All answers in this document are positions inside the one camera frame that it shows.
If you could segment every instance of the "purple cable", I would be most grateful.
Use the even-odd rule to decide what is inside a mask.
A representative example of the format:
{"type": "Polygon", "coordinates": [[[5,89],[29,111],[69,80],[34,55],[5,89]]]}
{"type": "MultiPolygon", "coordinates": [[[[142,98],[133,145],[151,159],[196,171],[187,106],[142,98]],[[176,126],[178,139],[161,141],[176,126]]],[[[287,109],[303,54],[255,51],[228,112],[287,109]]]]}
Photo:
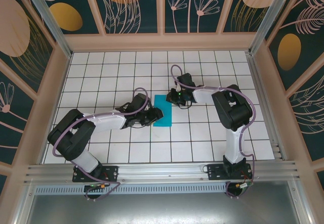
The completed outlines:
{"type": "MultiPolygon", "coordinates": [[[[172,69],[174,68],[174,67],[178,67],[179,68],[179,70],[180,70],[180,74],[182,75],[182,69],[180,68],[180,66],[178,66],[178,65],[173,65],[172,67],[171,67],[171,76],[172,76],[172,78],[173,78],[173,80],[176,82],[176,83],[178,83],[179,85],[181,85],[181,86],[183,86],[183,87],[186,87],[186,88],[190,88],[190,89],[202,89],[202,88],[204,88],[204,89],[211,89],[211,90],[220,90],[220,91],[222,91],[222,90],[228,90],[228,91],[231,91],[231,92],[234,92],[234,93],[236,93],[236,94],[238,94],[238,95],[240,95],[240,96],[242,96],[242,97],[244,97],[247,101],[248,101],[248,103],[251,105],[251,108],[252,108],[252,111],[253,111],[253,117],[252,117],[252,120],[246,125],[246,126],[244,126],[243,127],[243,129],[242,129],[242,131],[241,131],[241,133],[240,133],[240,135],[239,135],[239,138],[238,138],[238,142],[239,142],[239,144],[238,144],[238,147],[239,147],[239,152],[244,156],[244,157],[251,157],[252,156],[252,179],[251,179],[251,182],[253,182],[253,179],[254,179],[254,172],[255,172],[255,158],[254,158],[254,154],[250,154],[250,155],[246,155],[243,151],[242,151],[242,137],[243,137],[243,132],[255,121],[255,118],[256,118],[256,116],[257,116],[257,111],[256,111],[256,108],[255,108],[255,106],[254,106],[254,104],[252,103],[252,101],[247,97],[247,96],[245,96],[243,93],[241,93],[241,92],[239,92],[239,91],[237,91],[237,90],[235,90],[235,89],[231,89],[231,88],[227,88],[227,87],[214,87],[214,86],[187,86],[187,85],[185,85],[185,84],[183,84],[183,83],[181,83],[181,82],[179,82],[178,80],[177,80],[177,78],[173,75],[173,72],[172,72],[172,69]]],[[[228,197],[231,197],[231,193],[229,193],[228,191],[227,191],[227,188],[228,188],[228,186],[229,186],[229,184],[230,184],[231,182],[227,182],[226,183],[226,195],[228,196],[228,197]]]]}
{"type": "MultiPolygon", "coordinates": [[[[88,116],[85,116],[85,117],[83,117],[83,118],[81,118],[81,119],[78,119],[76,122],[74,122],[74,123],[72,123],[63,133],[62,133],[62,135],[60,136],[60,137],[58,137],[58,139],[57,139],[57,141],[55,142],[55,144],[54,144],[54,146],[53,146],[53,150],[52,150],[52,153],[53,153],[53,155],[54,156],[56,156],[56,157],[63,157],[63,156],[61,156],[61,155],[58,155],[58,154],[56,154],[56,148],[57,148],[57,146],[58,146],[58,144],[60,143],[60,141],[63,139],[63,137],[75,126],[75,125],[77,125],[78,123],[80,123],[80,122],[82,122],[82,121],[84,121],[84,120],[86,120],[86,119],[91,119],[91,118],[94,118],[94,117],[98,117],[98,116],[108,116],[108,115],[122,115],[122,116],[126,116],[126,115],[133,115],[133,114],[136,114],[136,113],[138,113],[138,112],[140,112],[142,109],[144,109],[145,107],[146,107],[146,104],[147,104],[147,102],[148,102],[148,93],[147,93],[147,91],[144,89],[144,88],[142,88],[142,87],[138,87],[138,88],[136,88],[134,91],[133,91],[133,97],[134,97],[134,95],[135,95],[135,92],[136,91],[138,91],[138,90],[143,90],[144,92],[145,92],[145,94],[146,94],[146,99],[145,99],[145,103],[143,104],[143,106],[141,107],[141,108],[139,108],[138,110],[136,110],[136,111],[134,111],[134,112],[131,112],[131,113],[112,113],[112,112],[108,112],[108,113],[101,113],[101,114],[92,114],[92,115],[88,115],[88,116]]],[[[104,184],[117,184],[114,188],[112,188],[107,194],[104,194],[104,195],[102,195],[102,196],[100,196],[100,197],[98,197],[97,198],[97,200],[100,200],[100,199],[102,199],[102,198],[104,198],[104,197],[106,197],[106,196],[108,196],[112,191],[114,191],[119,185],[120,185],[120,182],[110,182],[110,181],[104,181],[104,180],[100,180],[100,179],[98,179],[98,178],[95,178],[95,177],[92,177],[90,174],[88,174],[86,171],[84,171],[81,167],[78,167],[79,169],[80,169],[80,171],[81,172],[83,172],[83,174],[85,174],[87,177],[89,177],[89,178],[91,178],[92,180],[94,180],[94,181],[97,181],[97,182],[100,182],[100,183],[104,183],[104,184]]],[[[89,199],[88,198],[88,192],[90,191],[90,190],[88,190],[87,192],[86,192],[86,197],[87,197],[87,199],[89,199]]]]}

